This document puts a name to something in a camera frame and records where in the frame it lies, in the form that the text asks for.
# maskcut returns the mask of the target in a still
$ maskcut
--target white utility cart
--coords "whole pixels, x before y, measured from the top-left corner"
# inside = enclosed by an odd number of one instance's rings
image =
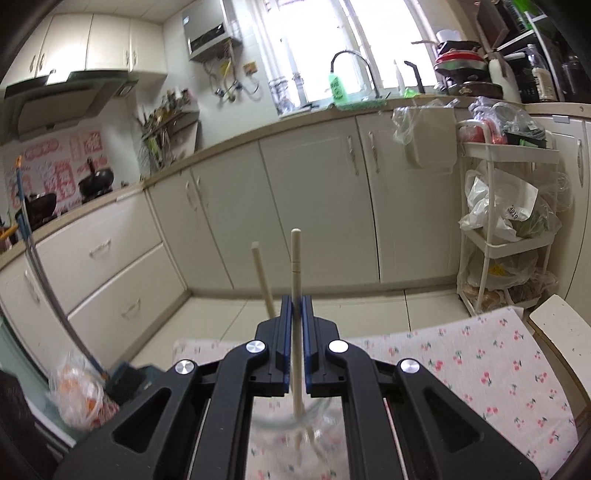
[[[460,142],[459,143],[459,162],[460,162],[460,184],[462,189],[462,217],[468,214],[467,198],[465,193],[466,181],[466,163],[470,159],[475,159],[476,162],[486,162],[486,182],[489,188],[489,198],[495,198],[495,185],[493,181],[493,171],[495,166],[497,168],[503,167],[503,164],[521,164],[523,171],[533,171],[536,165],[550,164],[554,165],[554,170],[558,169],[560,161],[560,152],[554,150],[555,142],[550,132],[546,132],[548,146],[552,148],[537,148],[537,147],[523,147],[520,145],[498,145],[492,143],[492,134],[489,126],[480,120],[470,119],[457,123],[457,128],[461,127],[480,127],[484,132],[484,143],[479,142]],[[553,205],[550,207],[556,210],[556,196],[554,197]],[[483,236],[482,229],[462,230],[462,240],[460,247],[460,268],[457,275],[457,293],[464,301],[468,311],[471,315],[482,312],[482,299],[486,289],[486,279],[488,275],[489,263],[491,258],[497,259],[508,257],[529,250],[535,250],[541,247],[546,247],[545,257],[542,265],[545,273],[548,266],[548,258],[550,256],[550,248],[554,241],[555,233],[546,232],[536,238],[522,239],[518,242],[498,241],[494,237],[494,226],[496,224],[497,214],[495,211],[495,202],[489,203],[488,219],[486,229],[486,238]],[[471,250],[467,247],[466,241],[470,241],[484,254],[484,263],[482,266],[482,276],[480,278],[480,287],[476,303],[473,303],[464,292],[464,285],[467,282],[468,264],[470,261],[469,255]],[[514,303],[511,299],[508,289],[504,290],[505,301],[508,305],[517,305],[523,308],[535,306],[539,297],[529,299],[520,303]]]

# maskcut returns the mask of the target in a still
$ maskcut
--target faucet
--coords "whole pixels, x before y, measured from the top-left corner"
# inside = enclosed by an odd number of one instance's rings
[[[363,62],[367,65],[368,70],[369,70],[369,76],[371,77],[371,81],[374,83],[374,92],[375,92],[375,97],[376,98],[381,98],[382,96],[379,94],[378,91],[378,84],[375,83],[375,77],[374,77],[374,73],[371,70],[371,67],[369,66],[369,62],[367,60],[365,60],[364,56],[361,55],[361,53],[359,53],[358,51],[355,50],[341,50],[339,52],[337,52],[335,54],[335,56],[333,57],[332,61],[330,62],[330,72],[334,73],[335,72],[335,60],[336,57],[338,57],[340,54],[342,53],[350,53],[352,55],[356,55],[358,56],[361,60],[363,60]]]

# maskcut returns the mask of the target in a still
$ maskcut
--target green bottle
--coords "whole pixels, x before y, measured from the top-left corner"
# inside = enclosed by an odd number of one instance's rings
[[[345,86],[343,85],[341,79],[334,73],[330,72],[329,83],[335,105],[347,103],[349,101],[349,95],[347,95],[347,91],[345,90]]]

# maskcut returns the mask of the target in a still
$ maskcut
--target floor tile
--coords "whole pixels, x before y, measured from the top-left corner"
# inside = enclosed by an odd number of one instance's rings
[[[470,314],[455,288],[407,290],[408,317],[412,330],[469,318]]]
[[[281,312],[281,300],[274,300],[275,312]],[[262,300],[248,300],[246,305],[230,325],[222,340],[252,340],[255,336],[256,326],[268,320],[267,308]]]
[[[404,296],[372,301],[342,300],[342,303],[314,302],[314,315],[332,320],[343,338],[408,332]]]
[[[189,298],[131,362],[168,369],[173,344],[180,338],[219,340],[244,308],[246,300]]]

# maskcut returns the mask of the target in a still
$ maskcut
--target window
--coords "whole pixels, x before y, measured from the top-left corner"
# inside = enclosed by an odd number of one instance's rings
[[[424,85],[434,85],[431,47],[411,44],[429,37],[411,1],[250,0],[259,7],[255,18],[267,36],[269,78],[288,83],[295,106],[328,103],[334,54],[356,50],[369,61],[381,90],[398,87],[394,60],[406,86],[417,82],[404,60],[418,66]],[[339,56],[335,73],[349,94],[370,95],[374,88],[365,65],[353,55]]]

